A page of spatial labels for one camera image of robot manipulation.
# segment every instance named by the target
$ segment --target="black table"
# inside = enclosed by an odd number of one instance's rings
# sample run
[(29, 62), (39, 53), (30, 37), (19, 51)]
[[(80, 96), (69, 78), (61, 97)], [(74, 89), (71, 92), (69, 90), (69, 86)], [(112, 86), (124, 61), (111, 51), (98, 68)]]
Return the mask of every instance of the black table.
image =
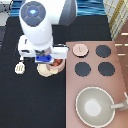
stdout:
[[(0, 128), (66, 128), (66, 70), (45, 78), (37, 64), (15, 73), (14, 51), (23, 34), (19, 18), (9, 17), (0, 51)], [(53, 26), (54, 44), (111, 40), (107, 16), (81, 16), (70, 26)]]

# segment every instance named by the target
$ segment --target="ceramic bowl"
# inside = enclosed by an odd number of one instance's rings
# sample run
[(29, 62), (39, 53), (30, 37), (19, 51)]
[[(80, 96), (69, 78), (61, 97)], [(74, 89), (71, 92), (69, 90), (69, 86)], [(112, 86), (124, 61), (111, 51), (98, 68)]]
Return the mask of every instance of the ceramic bowl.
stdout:
[(112, 97), (99, 87), (83, 89), (76, 98), (76, 112), (79, 118), (94, 128), (105, 127), (115, 116)]

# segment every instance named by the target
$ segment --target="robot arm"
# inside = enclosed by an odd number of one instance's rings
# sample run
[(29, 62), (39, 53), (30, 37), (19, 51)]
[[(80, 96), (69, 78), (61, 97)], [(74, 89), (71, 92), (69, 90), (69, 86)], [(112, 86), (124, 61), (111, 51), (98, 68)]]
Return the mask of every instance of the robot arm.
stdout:
[(76, 0), (23, 0), (19, 11), (24, 35), (18, 51), (22, 58), (35, 57), (36, 63), (66, 59), (66, 45), (53, 46), (52, 25), (69, 25), (77, 15)]

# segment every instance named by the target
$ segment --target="small white object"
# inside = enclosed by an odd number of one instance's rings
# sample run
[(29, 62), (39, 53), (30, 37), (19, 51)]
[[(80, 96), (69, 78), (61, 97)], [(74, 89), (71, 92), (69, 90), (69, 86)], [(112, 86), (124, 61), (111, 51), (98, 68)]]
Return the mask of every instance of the small white object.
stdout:
[(121, 33), (122, 36), (128, 36), (128, 33)]
[(124, 92), (124, 95), (125, 95), (126, 99), (128, 99), (128, 95), (127, 95), (127, 93), (126, 93), (126, 92)]
[(89, 116), (97, 116), (100, 114), (101, 106), (92, 99), (86, 102), (85, 111)]
[(17, 74), (23, 74), (25, 72), (25, 65), (22, 62), (19, 62), (15, 67), (15, 72)]
[(46, 64), (38, 64), (37, 71), (41, 76), (48, 77), (51, 76), (51, 72), (47, 69)]

